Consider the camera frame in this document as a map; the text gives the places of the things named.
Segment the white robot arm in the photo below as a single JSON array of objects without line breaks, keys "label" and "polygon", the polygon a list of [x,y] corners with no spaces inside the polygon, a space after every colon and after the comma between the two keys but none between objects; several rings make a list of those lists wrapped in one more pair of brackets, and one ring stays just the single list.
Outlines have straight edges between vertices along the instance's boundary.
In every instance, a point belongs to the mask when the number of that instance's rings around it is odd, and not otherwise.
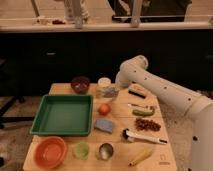
[{"label": "white robot arm", "polygon": [[188,171],[213,171],[213,100],[147,71],[148,60],[138,55],[121,63],[116,88],[132,82],[148,89],[162,101],[194,121]]}]

